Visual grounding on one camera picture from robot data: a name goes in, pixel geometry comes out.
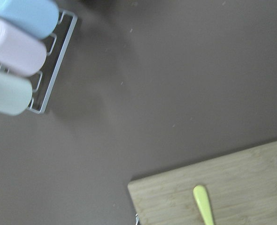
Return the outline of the wooden cutting board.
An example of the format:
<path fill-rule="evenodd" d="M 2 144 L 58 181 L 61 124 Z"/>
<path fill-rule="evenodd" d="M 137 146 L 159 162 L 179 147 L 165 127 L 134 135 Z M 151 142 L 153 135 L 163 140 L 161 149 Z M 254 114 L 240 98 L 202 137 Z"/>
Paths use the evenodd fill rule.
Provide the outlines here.
<path fill-rule="evenodd" d="M 217 225 L 277 225 L 277 141 L 128 184 L 142 225 L 201 225 L 203 185 Z"/>

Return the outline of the white cup rack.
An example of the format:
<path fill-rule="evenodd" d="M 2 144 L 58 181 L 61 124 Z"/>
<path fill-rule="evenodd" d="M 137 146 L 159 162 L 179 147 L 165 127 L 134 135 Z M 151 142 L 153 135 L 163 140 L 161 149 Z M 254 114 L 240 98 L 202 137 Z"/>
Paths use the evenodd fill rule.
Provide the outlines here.
<path fill-rule="evenodd" d="M 74 13 L 60 9 L 53 33 L 43 40 L 47 47 L 46 61 L 36 74 L 27 78 L 32 84 L 32 98 L 27 110 L 37 114 L 45 112 L 76 23 Z"/>

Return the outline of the blue cup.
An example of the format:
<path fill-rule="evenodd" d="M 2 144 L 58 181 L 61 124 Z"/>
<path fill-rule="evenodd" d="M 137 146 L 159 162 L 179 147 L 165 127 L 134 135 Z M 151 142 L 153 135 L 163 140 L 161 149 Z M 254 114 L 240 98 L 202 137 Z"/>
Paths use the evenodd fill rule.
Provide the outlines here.
<path fill-rule="evenodd" d="M 38 39 L 54 31 L 59 13 L 53 0 L 0 0 L 0 18 Z"/>

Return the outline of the mint green cup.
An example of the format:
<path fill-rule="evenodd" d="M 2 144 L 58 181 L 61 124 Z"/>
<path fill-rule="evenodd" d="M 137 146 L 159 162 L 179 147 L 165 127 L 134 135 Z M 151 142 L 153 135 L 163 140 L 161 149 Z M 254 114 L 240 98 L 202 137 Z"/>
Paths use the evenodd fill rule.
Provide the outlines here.
<path fill-rule="evenodd" d="M 19 115 L 31 99 L 32 84 L 28 79 L 0 72 L 0 113 Z"/>

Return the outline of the yellow plastic knife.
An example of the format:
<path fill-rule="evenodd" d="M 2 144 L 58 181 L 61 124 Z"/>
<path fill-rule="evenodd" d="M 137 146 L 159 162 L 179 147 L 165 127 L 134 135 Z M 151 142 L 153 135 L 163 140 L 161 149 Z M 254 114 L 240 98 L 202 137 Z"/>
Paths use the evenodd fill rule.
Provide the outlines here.
<path fill-rule="evenodd" d="M 214 218 L 210 205 L 209 196 L 203 185 L 197 185 L 193 189 L 193 197 L 205 225 L 214 225 Z"/>

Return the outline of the pink cup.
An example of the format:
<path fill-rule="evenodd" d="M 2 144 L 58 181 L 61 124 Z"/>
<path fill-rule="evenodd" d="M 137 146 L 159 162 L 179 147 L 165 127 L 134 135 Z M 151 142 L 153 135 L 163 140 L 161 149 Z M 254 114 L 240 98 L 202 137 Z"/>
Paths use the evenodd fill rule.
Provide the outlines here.
<path fill-rule="evenodd" d="M 21 76 L 32 76 L 44 65 L 46 46 L 41 41 L 0 19 L 0 64 Z"/>

